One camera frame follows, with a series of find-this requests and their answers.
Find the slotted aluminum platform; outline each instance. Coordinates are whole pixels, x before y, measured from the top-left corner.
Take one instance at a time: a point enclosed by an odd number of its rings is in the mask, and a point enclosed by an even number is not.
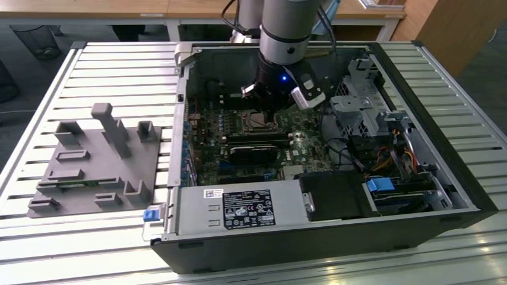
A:
[[[110,102],[131,126],[163,127],[155,203],[166,200],[177,81],[174,43],[89,43],[63,63],[0,176],[0,284],[456,284],[507,275],[507,139],[425,48],[384,47],[501,212],[417,249],[178,275],[142,238],[143,211],[26,217],[58,140],[58,121],[99,128],[90,110]],[[393,101],[404,108],[397,94]],[[162,227],[149,234],[162,233]]]

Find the robotic arm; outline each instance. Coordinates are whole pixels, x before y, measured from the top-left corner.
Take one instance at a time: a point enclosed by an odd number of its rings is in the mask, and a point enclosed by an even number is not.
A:
[[[301,109],[311,109],[325,99],[323,85],[305,60],[321,0],[239,0],[239,24],[246,31],[259,28],[259,67],[254,83],[243,88],[261,108],[275,112],[294,99]]]

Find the power supply label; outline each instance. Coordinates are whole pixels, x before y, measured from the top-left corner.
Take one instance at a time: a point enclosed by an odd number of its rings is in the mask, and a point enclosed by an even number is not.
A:
[[[277,224],[270,190],[223,193],[222,199],[227,230]]]

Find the blue latch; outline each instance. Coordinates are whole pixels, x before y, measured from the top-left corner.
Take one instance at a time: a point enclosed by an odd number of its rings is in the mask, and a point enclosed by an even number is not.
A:
[[[392,181],[392,178],[373,178],[366,182],[366,184],[370,192],[396,190],[396,185]]]
[[[143,214],[143,221],[159,221],[161,220],[161,210],[146,210]]]

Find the motherboard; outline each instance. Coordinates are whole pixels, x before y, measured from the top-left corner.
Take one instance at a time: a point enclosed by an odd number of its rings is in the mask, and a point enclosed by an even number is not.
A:
[[[270,122],[255,109],[227,110],[210,102],[199,111],[191,107],[189,120],[198,185],[290,180],[333,169],[317,110],[293,106]]]

